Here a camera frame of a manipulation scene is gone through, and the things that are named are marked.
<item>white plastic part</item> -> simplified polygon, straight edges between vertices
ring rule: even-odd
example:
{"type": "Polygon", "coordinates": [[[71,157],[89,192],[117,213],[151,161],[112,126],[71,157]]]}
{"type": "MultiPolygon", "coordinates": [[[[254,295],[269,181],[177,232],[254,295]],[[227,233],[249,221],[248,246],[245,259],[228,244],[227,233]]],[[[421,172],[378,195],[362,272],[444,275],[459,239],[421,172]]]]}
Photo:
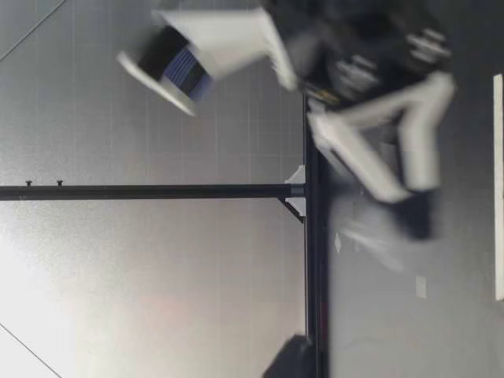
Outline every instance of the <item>white plastic part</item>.
{"type": "Polygon", "coordinates": [[[495,299],[504,300],[504,114],[502,75],[494,76],[495,299]]]}
{"type": "Polygon", "coordinates": [[[164,99],[178,106],[185,113],[194,116],[195,104],[188,98],[175,84],[169,80],[159,82],[147,75],[140,67],[124,52],[117,55],[117,60],[124,67],[127,73],[137,79],[140,83],[158,93],[164,99]]]}
{"type": "Polygon", "coordinates": [[[309,113],[315,143],[335,165],[333,152],[381,202],[400,202],[411,191],[439,186],[435,130],[454,93],[450,74],[435,72],[423,83],[339,113],[309,113]],[[407,108],[398,126],[406,188],[365,141],[359,131],[380,126],[407,108]]]}

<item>black object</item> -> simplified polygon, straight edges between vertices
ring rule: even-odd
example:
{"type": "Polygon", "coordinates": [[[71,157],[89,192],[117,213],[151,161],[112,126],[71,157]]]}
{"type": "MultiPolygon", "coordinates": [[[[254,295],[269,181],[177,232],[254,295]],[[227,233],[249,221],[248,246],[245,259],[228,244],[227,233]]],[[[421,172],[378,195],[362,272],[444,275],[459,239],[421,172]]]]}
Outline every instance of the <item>black object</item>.
{"type": "Polygon", "coordinates": [[[306,166],[306,330],[313,343],[315,378],[328,376],[328,220],[329,166],[315,147],[304,118],[306,166]]]}
{"type": "Polygon", "coordinates": [[[0,201],[304,197],[302,184],[0,187],[0,201]]]}
{"type": "Polygon", "coordinates": [[[315,378],[315,348],[308,337],[288,340],[266,369],[263,378],[315,378]]]}

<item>metal rod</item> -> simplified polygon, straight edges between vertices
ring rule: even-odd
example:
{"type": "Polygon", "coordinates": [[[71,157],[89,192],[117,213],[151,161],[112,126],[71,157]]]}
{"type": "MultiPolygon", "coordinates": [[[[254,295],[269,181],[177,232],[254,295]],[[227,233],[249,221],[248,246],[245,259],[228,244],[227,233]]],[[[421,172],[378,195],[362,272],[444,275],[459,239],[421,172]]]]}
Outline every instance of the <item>metal rod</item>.
{"type": "Polygon", "coordinates": [[[0,63],[4,61],[21,43],[23,43],[30,35],[33,34],[35,30],[39,28],[40,25],[42,25],[44,22],[47,21],[49,17],[51,17],[53,14],[55,14],[65,3],[67,0],[61,0],[48,14],[46,14],[42,19],[37,22],[35,25],[31,27],[30,30],[28,30],[26,33],[24,33],[21,38],[19,38],[1,57],[0,57],[0,63]]]}
{"type": "Polygon", "coordinates": [[[0,201],[72,201],[185,198],[292,198],[304,196],[304,185],[113,185],[0,187],[0,201]]]}

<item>gray wall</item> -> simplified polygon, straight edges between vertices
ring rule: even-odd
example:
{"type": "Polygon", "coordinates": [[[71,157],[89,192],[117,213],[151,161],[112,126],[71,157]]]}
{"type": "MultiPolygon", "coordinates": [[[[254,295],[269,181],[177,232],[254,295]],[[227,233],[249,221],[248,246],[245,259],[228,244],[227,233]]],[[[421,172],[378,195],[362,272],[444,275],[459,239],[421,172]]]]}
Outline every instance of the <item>gray wall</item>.
{"type": "MultiPolygon", "coordinates": [[[[69,0],[0,64],[0,184],[269,183],[302,163],[301,99],[267,61],[216,85],[196,118],[120,69],[154,3],[69,0]]],[[[56,4],[2,2],[2,51],[56,4]]],[[[184,7],[199,5],[229,6],[184,7]]],[[[0,214],[0,322],[63,377],[259,376],[304,328],[303,228],[277,201],[0,214]]]]}
{"type": "Polygon", "coordinates": [[[492,76],[504,69],[495,37],[502,34],[504,8],[431,3],[452,37],[459,86],[439,133],[439,237],[414,244],[394,236],[362,198],[335,206],[335,230],[347,227],[343,218],[361,222],[378,252],[343,234],[339,254],[332,251],[333,377],[504,376],[504,309],[494,301],[492,156],[492,76]],[[403,270],[391,271],[378,257],[403,270]],[[416,296],[416,276],[427,280],[426,299],[416,296]]]}

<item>black metal bar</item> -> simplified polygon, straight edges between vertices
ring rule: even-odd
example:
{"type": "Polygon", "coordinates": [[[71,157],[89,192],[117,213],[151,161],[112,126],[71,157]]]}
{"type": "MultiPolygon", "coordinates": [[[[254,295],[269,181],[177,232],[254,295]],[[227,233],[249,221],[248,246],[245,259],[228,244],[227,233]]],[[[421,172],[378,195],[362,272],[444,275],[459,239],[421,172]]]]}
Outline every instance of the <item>black metal bar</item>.
{"type": "Polygon", "coordinates": [[[316,378],[328,377],[328,164],[305,117],[306,328],[315,345],[316,378]]]}
{"type": "Polygon", "coordinates": [[[0,201],[303,197],[304,185],[108,185],[0,187],[0,201]]]}

